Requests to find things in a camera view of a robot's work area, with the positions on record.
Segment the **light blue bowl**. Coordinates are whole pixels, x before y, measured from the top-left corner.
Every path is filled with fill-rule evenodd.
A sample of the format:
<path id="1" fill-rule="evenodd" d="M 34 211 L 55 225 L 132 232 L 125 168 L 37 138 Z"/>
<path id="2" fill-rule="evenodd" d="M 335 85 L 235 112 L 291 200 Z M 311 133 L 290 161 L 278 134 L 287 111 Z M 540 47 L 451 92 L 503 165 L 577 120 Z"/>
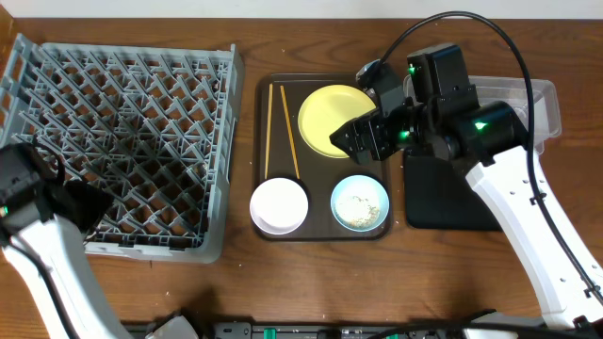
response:
<path id="1" fill-rule="evenodd" d="M 342 227 L 367 233 L 383 225 L 389 214 L 390 201 L 381 182 L 366 175 L 352 175 L 335 185 L 330 207 Z"/>

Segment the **wooden chopstick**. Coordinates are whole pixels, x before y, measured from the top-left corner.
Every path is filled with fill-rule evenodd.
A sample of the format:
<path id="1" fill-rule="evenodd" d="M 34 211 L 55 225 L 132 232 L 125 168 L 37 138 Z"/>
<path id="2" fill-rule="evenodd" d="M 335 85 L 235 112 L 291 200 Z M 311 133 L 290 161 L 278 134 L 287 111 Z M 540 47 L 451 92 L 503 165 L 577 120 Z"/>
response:
<path id="1" fill-rule="evenodd" d="M 267 180 L 268 176 L 269 176 L 269 154 L 270 154 L 272 103 L 273 103 L 273 83 L 270 83 L 269 84 L 268 111 L 267 111 L 267 130 L 266 130 L 266 150 L 265 150 L 265 170 L 264 170 L 264 179 L 265 180 Z"/>
<path id="2" fill-rule="evenodd" d="M 286 125 L 286 130 L 287 130 L 287 135 L 288 135 L 288 140 L 289 140 L 289 145 L 290 145 L 290 151 L 291 151 L 293 166 L 294 166 L 294 170 L 295 170 L 295 175 L 296 175 L 297 179 L 301 179 L 299 164 L 298 164 L 298 157 L 297 157 L 297 152 L 296 152 L 296 147 L 295 147 L 295 141 L 294 141 L 294 137 L 293 137 L 291 120 L 290 120 L 290 116 L 289 116 L 288 105 L 287 105 L 287 100 L 286 100 L 286 95 L 285 95 L 285 87 L 283 85 L 280 86 L 280 92 L 281 92 L 283 110 L 284 110 L 284 114 L 285 114 L 285 125 Z"/>

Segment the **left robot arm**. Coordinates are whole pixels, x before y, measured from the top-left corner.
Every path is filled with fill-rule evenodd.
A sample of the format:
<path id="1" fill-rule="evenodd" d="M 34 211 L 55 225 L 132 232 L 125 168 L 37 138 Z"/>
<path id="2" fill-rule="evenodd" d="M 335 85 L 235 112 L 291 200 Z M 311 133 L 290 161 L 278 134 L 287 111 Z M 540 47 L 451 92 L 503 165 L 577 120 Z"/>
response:
<path id="1" fill-rule="evenodd" d="M 1 149 L 1 250 L 52 338 L 127 338 L 84 250 L 113 198 L 51 170 L 31 143 Z"/>

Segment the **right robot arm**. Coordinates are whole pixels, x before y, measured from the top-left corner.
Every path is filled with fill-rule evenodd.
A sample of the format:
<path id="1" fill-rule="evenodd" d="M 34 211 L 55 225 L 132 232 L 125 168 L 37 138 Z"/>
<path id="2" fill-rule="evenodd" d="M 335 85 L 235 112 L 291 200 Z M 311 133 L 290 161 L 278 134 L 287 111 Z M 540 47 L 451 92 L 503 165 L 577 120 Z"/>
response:
<path id="1" fill-rule="evenodd" d="M 414 93 L 383 60 L 357 73 L 375 101 L 330 140 L 352 161 L 394 153 L 446 165 L 496 220 L 526 270 L 545 323 L 569 330 L 602 321 L 602 268 L 546 182 L 530 118 L 502 101 L 481 104 L 459 46 L 444 43 L 407 57 Z"/>

